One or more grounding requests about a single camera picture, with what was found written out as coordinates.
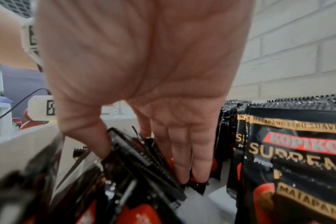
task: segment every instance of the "dark wall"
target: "dark wall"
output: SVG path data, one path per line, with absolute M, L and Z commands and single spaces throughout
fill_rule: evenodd
M 1 65 L 3 74 L 4 96 L 18 103 L 29 93 L 38 88 L 46 88 L 44 74 L 39 71 L 20 69 Z M 35 95 L 47 95 L 45 90 L 39 90 Z M 24 111 L 28 107 L 28 99 L 12 111 L 12 117 L 20 117 L 24 122 Z

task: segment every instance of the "finger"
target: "finger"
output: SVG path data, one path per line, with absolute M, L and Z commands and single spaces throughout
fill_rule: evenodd
M 141 111 L 137 110 L 136 108 L 132 107 L 133 112 L 136 114 L 138 126 L 140 128 L 140 134 L 146 138 L 150 138 L 152 135 L 151 131 L 151 120 L 148 116 L 141 113 Z
M 56 100 L 58 127 L 62 133 L 85 144 L 100 158 L 111 150 L 111 139 L 100 119 L 101 106 L 89 106 L 69 100 Z
M 168 128 L 153 120 L 151 120 L 151 128 L 154 135 L 154 141 L 158 144 L 158 147 L 166 160 L 169 161 L 172 158 L 172 147 Z
M 217 122 L 216 125 L 205 123 L 191 129 L 192 173 L 200 183 L 206 182 L 210 176 L 216 127 Z
M 175 175 L 179 182 L 185 184 L 190 177 L 191 142 L 189 129 L 187 127 L 169 128 L 168 133 L 171 139 Z

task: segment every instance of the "hand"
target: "hand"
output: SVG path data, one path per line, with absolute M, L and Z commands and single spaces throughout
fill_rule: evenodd
M 35 32 L 58 125 L 100 157 L 102 105 L 126 100 L 181 183 L 210 174 L 253 0 L 41 0 Z

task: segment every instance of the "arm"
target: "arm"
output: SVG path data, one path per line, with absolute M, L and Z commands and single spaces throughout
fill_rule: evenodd
M 20 28 L 23 19 L 0 5 L 0 64 L 37 70 L 36 63 L 21 45 Z

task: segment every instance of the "black wire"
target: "black wire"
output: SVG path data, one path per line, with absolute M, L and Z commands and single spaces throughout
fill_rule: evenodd
M 7 112 L 5 112 L 4 114 L 2 114 L 0 116 L 0 119 L 2 119 L 4 116 L 6 116 L 7 114 L 9 114 L 14 108 L 16 108 L 19 104 L 21 104 L 24 100 L 26 100 L 28 97 L 30 97 L 31 95 L 33 95 L 34 93 L 38 92 L 39 90 L 46 90 L 47 94 L 51 95 L 50 91 L 46 88 L 40 88 L 37 90 L 34 90 L 33 92 L 31 92 L 29 95 L 27 95 L 26 97 L 24 97 L 22 100 L 20 100 L 16 105 L 14 105 L 14 107 L 12 107 L 11 109 L 9 109 Z

